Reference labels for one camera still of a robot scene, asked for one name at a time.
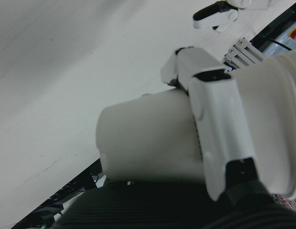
metal bracket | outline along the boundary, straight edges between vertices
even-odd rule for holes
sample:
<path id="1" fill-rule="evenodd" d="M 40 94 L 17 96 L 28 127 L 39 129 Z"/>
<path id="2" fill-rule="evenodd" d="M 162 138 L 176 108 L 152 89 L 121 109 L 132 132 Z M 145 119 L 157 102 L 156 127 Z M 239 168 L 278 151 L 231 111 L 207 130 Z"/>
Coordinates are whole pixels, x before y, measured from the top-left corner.
<path id="1" fill-rule="evenodd" d="M 265 56 L 245 38 L 240 39 L 225 55 L 224 60 L 234 68 L 261 62 Z"/>

red emergency stop button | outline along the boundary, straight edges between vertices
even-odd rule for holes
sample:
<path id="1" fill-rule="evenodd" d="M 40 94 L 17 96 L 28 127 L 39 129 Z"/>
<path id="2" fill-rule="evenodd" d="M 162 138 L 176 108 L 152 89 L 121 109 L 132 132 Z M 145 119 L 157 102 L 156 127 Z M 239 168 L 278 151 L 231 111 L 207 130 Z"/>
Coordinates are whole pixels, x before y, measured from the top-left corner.
<path id="1" fill-rule="evenodd" d="M 296 39 L 296 29 L 292 31 L 292 33 L 290 34 L 290 37 L 295 40 Z"/>

black cable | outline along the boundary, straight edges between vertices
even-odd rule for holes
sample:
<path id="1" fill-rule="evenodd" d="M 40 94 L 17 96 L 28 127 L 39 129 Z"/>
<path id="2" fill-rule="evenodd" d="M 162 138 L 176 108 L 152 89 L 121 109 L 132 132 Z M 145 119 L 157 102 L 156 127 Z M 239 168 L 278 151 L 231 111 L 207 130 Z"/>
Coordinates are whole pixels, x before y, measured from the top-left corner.
<path id="1" fill-rule="evenodd" d="M 264 36 L 259 36 L 258 38 L 261 38 L 261 39 L 265 39 L 265 40 L 268 40 L 270 42 L 273 42 L 275 44 L 278 44 L 279 46 L 282 46 L 283 48 L 287 49 L 288 51 L 291 51 L 292 49 L 287 47 L 286 45 L 274 40 L 273 38 L 270 38 L 270 37 L 264 37 Z"/>

black fabric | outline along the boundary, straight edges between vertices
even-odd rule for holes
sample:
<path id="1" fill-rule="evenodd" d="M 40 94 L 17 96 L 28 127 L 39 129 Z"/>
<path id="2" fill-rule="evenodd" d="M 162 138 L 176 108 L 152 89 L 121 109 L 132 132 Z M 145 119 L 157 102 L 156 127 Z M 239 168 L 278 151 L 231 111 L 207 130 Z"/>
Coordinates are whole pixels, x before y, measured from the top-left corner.
<path id="1" fill-rule="evenodd" d="M 233 210 L 200 185 L 117 184 L 84 193 L 53 228 L 296 229 L 296 213 L 276 203 Z"/>

white tabletop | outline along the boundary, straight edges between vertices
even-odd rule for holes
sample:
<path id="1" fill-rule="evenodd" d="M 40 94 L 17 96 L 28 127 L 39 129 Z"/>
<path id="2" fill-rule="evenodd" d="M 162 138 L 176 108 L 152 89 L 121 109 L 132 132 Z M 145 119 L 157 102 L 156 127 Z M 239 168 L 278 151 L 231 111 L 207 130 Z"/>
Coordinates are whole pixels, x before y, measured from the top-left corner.
<path id="1" fill-rule="evenodd" d="M 294 2 L 242 11 L 218 34 L 192 25 L 209 0 L 0 0 L 0 228 L 99 158 L 103 108 L 169 89 L 159 70 L 174 49 L 222 60 Z"/>

